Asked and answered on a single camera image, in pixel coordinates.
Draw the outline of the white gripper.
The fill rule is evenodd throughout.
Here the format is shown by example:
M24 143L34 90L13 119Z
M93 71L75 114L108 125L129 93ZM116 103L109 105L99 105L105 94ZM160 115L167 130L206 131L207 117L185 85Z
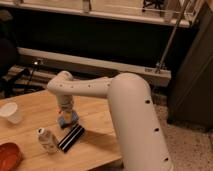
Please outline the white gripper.
M70 95L57 95L56 96L59 109L63 111L62 116L66 122L72 121L72 114L70 113L73 110L74 101L73 97Z

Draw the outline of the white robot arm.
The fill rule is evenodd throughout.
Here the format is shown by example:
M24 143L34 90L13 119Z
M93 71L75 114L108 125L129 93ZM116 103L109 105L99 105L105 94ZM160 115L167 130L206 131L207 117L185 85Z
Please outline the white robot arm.
M142 77L122 73L113 78L74 80L62 71L48 82L47 89L62 110L73 107L73 95L108 100L125 171L173 171L150 86Z

